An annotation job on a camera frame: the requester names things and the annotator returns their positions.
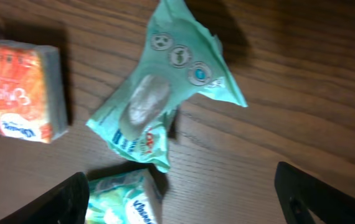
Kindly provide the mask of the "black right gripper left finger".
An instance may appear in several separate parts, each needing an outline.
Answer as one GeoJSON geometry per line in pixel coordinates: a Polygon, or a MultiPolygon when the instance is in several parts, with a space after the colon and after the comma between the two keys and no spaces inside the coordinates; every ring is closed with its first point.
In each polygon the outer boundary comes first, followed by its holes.
{"type": "Polygon", "coordinates": [[[1,219],[0,224],[84,224],[88,200],[87,177],[83,172],[77,172],[1,219]]]}

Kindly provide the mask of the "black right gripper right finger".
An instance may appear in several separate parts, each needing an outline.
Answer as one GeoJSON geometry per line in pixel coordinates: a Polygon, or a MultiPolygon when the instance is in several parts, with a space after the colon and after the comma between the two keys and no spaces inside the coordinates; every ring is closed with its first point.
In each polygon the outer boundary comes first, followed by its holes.
{"type": "Polygon", "coordinates": [[[287,223],[355,223],[355,198],[297,169],[279,162],[275,190],[287,223]]]}

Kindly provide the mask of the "green tissue pack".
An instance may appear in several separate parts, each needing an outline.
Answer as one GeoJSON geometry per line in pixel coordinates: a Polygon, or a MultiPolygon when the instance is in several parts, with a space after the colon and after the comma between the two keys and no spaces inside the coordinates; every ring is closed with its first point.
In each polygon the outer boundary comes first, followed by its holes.
{"type": "Polygon", "coordinates": [[[149,170],[134,170],[91,180],[88,186],[86,223],[162,223],[162,196],[149,170]]]}

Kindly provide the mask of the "orange juice carton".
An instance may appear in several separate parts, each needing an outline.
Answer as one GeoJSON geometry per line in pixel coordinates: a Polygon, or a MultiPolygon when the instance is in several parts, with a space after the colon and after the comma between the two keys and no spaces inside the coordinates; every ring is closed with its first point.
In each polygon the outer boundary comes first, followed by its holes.
{"type": "Polygon", "coordinates": [[[49,144],[68,124],[59,49],[0,40],[0,135],[49,144]]]}

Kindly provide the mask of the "teal candy wrapper bag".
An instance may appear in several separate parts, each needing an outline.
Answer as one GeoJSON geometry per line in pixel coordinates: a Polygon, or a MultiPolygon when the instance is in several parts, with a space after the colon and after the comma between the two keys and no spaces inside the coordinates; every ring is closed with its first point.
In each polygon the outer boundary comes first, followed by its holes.
{"type": "Polygon", "coordinates": [[[87,125],[121,157],[166,173],[168,131],[176,110],[197,93],[246,106],[218,37],[184,1],[161,1],[148,22],[137,67],[87,125]]]}

